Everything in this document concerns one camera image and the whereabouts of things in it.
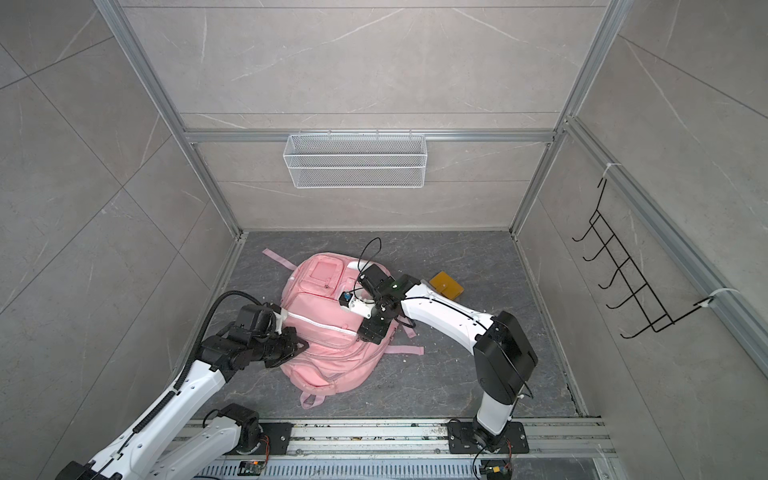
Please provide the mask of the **pink school backpack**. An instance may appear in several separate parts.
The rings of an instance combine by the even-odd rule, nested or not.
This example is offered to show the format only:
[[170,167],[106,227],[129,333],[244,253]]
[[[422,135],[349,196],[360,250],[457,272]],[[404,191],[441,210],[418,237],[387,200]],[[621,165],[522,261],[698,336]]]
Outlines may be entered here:
[[387,354],[424,354],[421,346],[392,343],[396,322],[387,327],[379,344],[358,338],[364,318],[339,305],[342,292],[358,287],[356,259],[326,252],[296,265],[270,249],[263,254],[291,271],[281,297],[281,309],[286,314],[283,325],[295,328],[308,349],[280,369],[301,391],[303,409],[315,408],[328,396],[359,387]]

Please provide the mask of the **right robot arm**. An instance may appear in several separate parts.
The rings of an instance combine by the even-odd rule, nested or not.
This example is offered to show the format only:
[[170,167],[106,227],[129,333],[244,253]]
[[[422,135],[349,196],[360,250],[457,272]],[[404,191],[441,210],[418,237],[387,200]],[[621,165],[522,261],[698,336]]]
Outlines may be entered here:
[[406,319],[440,331],[472,354],[483,397],[471,437],[481,448],[497,450],[505,442],[516,404],[533,396],[528,381],[538,365],[517,318],[506,311],[472,310],[413,276],[394,278],[377,265],[359,272],[357,283],[340,295],[339,304],[362,317],[360,340],[380,344],[393,322]]

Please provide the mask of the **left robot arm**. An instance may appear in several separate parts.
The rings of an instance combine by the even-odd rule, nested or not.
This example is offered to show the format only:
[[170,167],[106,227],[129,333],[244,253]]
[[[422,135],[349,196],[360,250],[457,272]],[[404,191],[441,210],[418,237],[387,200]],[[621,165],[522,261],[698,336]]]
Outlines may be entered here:
[[309,344],[282,322],[286,311],[272,304],[247,305],[237,321],[202,340],[189,364],[164,393],[91,460],[69,462],[60,479],[191,479],[218,457],[266,448],[257,412],[230,404],[180,446],[171,442],[194,414],[233,376],[254,362],[278,367]]

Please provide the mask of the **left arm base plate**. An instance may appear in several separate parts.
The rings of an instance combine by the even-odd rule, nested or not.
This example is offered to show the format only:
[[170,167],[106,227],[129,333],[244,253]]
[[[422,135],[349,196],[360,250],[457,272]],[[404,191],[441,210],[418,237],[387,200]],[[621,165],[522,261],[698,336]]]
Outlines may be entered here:
[[289,422],[252,422],[242,429],[236,451],[240,455],[285,455],[292,429]]

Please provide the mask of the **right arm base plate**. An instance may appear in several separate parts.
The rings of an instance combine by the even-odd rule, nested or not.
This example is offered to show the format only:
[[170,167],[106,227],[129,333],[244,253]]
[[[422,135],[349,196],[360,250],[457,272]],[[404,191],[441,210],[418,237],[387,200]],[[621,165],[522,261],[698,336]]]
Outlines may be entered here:
[[498,435],[492,435],[474,420],[450,419],[445,427],[451,454],[476,454],[481,450],[513,455],[530,452],[526,431],[519,422],[507,422]]

